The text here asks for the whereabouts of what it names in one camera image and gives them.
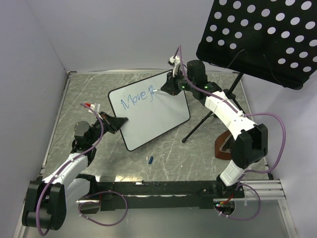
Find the white whiteboard black frame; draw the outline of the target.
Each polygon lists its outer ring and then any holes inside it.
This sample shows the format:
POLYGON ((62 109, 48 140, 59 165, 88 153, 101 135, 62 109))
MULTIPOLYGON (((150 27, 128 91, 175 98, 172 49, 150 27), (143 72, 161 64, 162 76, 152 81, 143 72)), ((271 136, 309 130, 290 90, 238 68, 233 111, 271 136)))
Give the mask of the white whiteboard black frame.
POLYGON ((167 74, 165 71, 108 93, 114 116, 128 118, 120 132, 130 152, 190 119, 185 92, 177 96, 152 92, 166 83, 167 74))

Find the blue marker cap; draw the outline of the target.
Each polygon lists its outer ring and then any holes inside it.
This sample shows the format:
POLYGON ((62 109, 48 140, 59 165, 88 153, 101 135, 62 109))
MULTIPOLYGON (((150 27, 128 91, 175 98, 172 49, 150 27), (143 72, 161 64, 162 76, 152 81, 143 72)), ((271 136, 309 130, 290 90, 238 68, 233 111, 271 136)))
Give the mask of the blue marker cap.
POLYGON ((149 165, 152 164, 153 160, 154 160, 154 157, 151 156, 150 159, 149 159, 149 161, 148 161, 148 164, 149 164, 149 165))

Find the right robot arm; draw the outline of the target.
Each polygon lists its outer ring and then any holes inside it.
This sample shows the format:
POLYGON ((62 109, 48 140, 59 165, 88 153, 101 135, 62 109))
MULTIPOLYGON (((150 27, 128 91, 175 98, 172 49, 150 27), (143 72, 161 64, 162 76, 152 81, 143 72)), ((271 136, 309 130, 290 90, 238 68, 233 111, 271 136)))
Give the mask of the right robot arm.
POLYGON ((192 60, 184 66, 180 57, 171 57, 168 63, 173 67, 167 74, 166 83, 160 91, 171 96, 181 91, 189 91, 203 106, 214 113, 230 131, 234 139, 230 152, 231 161, 218 176, 217 194, 228 197, 233 185, 252 164, 267 154, 268 129, 257 125, 243 111, 236 107, 216 83, 208 81, 206 68, 202 61, 192 60))

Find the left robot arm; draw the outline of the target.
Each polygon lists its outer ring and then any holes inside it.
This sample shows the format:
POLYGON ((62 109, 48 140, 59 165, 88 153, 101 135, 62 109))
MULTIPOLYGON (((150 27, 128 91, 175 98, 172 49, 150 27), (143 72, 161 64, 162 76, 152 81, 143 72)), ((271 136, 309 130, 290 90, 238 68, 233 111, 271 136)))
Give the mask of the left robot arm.
POLYGON ((82 197, 93 199, 100 194, 96 177, 83 174, 93 161, 96 146, 107 133, 117 133, 128 118, 95 113, 94 124, 80 121, 74 126, 72 150, 65 162, 46 178, 29 183, 22 215, 22 225, 37 228, 41 236, 59 230, 67 209, 82 197))

